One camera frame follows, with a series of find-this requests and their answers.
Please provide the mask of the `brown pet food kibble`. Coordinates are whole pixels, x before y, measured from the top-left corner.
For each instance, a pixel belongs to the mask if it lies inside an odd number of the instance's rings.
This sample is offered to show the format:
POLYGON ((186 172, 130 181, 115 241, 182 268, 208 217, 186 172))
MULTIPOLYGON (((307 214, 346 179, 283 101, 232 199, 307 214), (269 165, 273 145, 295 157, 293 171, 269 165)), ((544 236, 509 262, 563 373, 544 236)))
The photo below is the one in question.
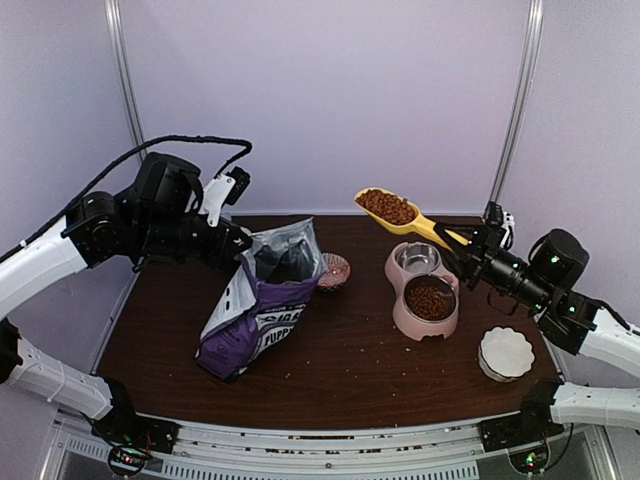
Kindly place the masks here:
POLYGON ((355 202, 387 231, 424 238, 399 244, 390 256, 388 279, 396 282, 402 309, 425 323, 441 323, 451 317, 457 307, 455 278, 442 270, 438 248, 444 242, 434 232, 435 222, 407 199, 384 189, 365 189, 355 202))

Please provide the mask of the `purple pet food bag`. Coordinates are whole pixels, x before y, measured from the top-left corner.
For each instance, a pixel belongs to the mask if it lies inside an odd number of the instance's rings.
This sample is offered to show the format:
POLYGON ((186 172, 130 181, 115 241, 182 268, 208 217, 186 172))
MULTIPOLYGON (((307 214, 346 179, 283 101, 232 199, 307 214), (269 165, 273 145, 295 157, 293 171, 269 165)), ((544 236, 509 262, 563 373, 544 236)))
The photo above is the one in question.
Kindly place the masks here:
POLYGON ((197 365, 224 382, 292 332, 327 271, 311 218, 250 238, 195 353, 197 365))

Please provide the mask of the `yellow plastic scoop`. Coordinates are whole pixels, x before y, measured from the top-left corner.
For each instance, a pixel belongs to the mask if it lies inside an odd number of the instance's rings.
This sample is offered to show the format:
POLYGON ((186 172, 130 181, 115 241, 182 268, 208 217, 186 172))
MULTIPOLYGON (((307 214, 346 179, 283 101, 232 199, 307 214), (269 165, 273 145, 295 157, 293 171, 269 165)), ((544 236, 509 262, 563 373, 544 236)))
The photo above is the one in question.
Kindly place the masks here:
POLYGON ((452 249, 434 232, 433 220, 426 218, 408 199, 378 187, 368 187, 355 195, 355 203, 384 229, 395 235, 418 234, 441 247, 452 249))

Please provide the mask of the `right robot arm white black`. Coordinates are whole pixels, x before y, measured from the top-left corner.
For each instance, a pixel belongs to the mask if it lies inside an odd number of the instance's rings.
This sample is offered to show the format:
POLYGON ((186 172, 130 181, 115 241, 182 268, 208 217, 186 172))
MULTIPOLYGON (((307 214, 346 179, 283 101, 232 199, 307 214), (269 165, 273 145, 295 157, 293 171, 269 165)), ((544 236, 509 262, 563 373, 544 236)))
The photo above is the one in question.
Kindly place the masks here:
MULTIPOLYGON (((500 245, 496 230, 477 227, 467 242, 438 223, 436 236, 452 252, 461 280, 484 282, 528 309, 543 336, 574 356, 597 359, 633 376, 639 374, 639 328, 607 302, 574 291, 589 254, 569 232, 553 229, 536 241, 527 259, 500 245)), ((639 391, 540 380, 523 398, 512 430, 535 440, 550 424, 639 427, 639 391)))

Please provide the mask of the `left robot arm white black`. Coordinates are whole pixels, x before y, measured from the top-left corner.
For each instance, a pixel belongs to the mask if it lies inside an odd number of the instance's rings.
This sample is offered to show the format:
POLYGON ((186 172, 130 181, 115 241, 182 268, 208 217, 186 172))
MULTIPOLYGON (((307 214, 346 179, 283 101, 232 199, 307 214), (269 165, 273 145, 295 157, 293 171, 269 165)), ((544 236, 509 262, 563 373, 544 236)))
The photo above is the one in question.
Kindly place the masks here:
POLYGON ((249 236, 225 220, 250 183, 240 167, 224 167, 208 184, 196 165, 152 152, 133 183, 112 195, 83 194, 35 239, 1 262, 1 380, 84 414, 123 444, 137 442, 144 424, 126 387, 84 374, 40 350, 8 319, 48 287, 113 257, 139 266, 151 257, 197 258, 221 268, 251 246, 249 236))

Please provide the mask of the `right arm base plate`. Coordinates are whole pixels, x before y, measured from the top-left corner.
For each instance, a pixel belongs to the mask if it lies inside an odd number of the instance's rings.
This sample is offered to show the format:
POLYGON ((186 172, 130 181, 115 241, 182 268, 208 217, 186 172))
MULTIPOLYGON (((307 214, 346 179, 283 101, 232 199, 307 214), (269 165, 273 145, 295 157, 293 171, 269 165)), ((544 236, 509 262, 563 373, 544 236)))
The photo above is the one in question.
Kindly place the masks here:
POLYGON ((527 420, 521 413, 483 420, 478 429, 486 453, 541 442, 565 430, 561 424, 527 420))

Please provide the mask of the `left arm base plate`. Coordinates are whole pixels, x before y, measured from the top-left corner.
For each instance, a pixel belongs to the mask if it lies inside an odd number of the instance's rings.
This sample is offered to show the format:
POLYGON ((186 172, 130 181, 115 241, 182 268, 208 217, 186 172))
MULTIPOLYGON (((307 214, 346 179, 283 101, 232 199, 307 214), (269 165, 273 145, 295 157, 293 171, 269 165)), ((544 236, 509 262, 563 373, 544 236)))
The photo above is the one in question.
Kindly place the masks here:
POLYGON ((85 417, 91 433, 110 446, 129 447, 144 454, 173 452, 179 434, 175 422, 144 415, 110 412, 100 420, 85 417))

